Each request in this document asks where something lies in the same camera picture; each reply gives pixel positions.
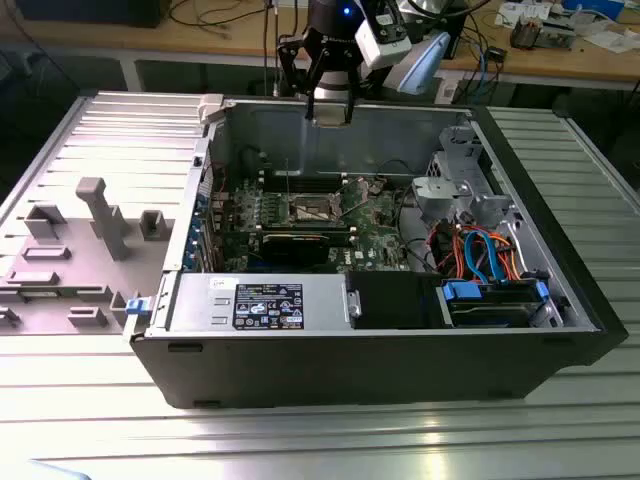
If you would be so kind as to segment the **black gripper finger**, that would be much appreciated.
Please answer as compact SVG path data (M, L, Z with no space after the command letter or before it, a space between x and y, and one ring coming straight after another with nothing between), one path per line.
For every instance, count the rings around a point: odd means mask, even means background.
M344 121L350 124L353 117L356 99L360 92L359 68L362 63L362 56L356 52L355 48L344 50L344 67L347 73L347 100L344 112Z
M308 28L303 35L280 35L277 39L276 50L288 86L295 93L306 96L305 118L312 120L315 90L328 65L328 41L315 29ZM300 50L304 50L311 60L305 73L302 73L295 66L295 59Z

